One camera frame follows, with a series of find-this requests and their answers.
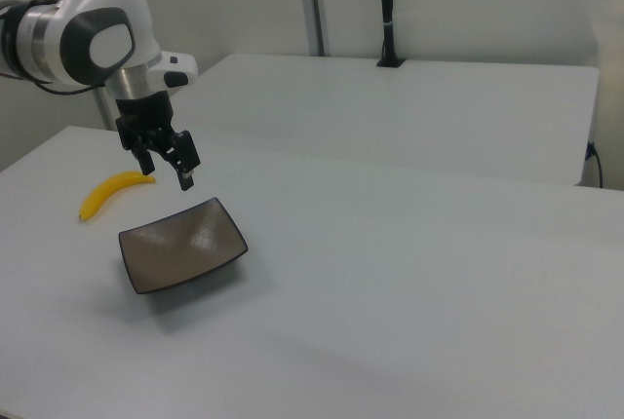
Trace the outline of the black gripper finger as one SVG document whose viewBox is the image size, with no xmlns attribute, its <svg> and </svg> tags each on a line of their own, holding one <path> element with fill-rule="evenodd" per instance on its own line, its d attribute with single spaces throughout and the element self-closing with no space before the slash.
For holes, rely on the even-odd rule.
<svg viewBox="0 0 624 419">
<path fill-rule="evenodd" d="M 138 135 L 133 144 L 133 155 L 144 175 L 150 175 L 155 171 L 151 156 L 152 141 L 149 138 Z"/>
<path fill-rule="evenodd" d="M 194 185 L 192 174 L 201 164 L 191 133 L 173 133 L 167 146 L 166 160 L 176 171 L 180 189 L 187 191 Z"/>
</svg>

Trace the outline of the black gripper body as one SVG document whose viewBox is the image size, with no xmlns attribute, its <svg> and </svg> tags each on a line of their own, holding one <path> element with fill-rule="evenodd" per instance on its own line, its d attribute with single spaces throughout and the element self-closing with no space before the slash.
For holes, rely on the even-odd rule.
<svg viewBox="0 0 624 419">
<path fill-rule="evenodd" d="M 138 140 L 151 151 L 170 152 L 174 149 L 174 111 L 166 91 L 137 99 L 116 99 L 115 102 L 120 114 L 116 119 L 117 131 L 125 150 L 132 150 Z"/>
</svg>

